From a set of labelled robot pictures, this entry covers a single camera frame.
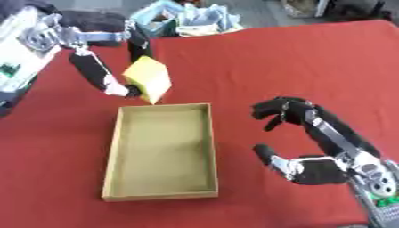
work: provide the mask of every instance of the red tablecloth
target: red tablecloth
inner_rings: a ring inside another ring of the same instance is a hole
[[[319,150],[297,126],[271,133],[250,105],[276,95],[320,103],[399,160],[399,30],[383,21],[160,39],[173,87],[161,103],[211,102],[220,197],[106,203],[100,194],[117,109],[141,101],[92,88],[60,55],[0,120],[0,227],[334,227],[364,221],[345,185],[299,186],[251,150]],[[120,74],[125,47],[98,53]]]

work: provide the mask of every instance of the robotic hand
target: robotic hand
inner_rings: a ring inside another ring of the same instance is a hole
[[[135,85],[121,85],[91,45],[127,41],[131,60],[152,56],[150,39],[139,25],[116,13],[58,11],[37,0],[0,0],[0,116],[8,114],[37,74],[62,48],[74,49],[69,61],[106,94],[135,97]]]
[[[382,160],[379,151],[347,124],[319,105],[297,97],[276,97],[253,106],[253,117],[275,117],[302,126],[327,156],[284,159],[264,144],[254,147],[263,163],[298,184],[348,183],[365,208],[372,227],[399,227],[399,167]]]

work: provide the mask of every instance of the open box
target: open box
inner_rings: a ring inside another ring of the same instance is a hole
[[[217,191],[209,104],[119,109],[104,200],[206,198]]]

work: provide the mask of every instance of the floor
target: floor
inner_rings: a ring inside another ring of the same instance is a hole
[[[106,10],[119,12],[125,16],[155,0],[48,0],[59,9]],[[204,0],[206,4],[226,5],[233,14],[241,16],[244,28],[262,28],[275,26],[296,26],[324,22],[318,19],[293,19],[284,12],[280,0]],[[343,0],[377,1],[377,0]],[[387,8],[399,15],[399,1],[386,0]]]

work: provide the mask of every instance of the yellow cube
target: yellow cube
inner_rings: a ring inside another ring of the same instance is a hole
[[[137,86],[142,92],[142,99],[155,104],[172,85],[167,66],[148,56],[135,61],[123,76],[129,85]]]

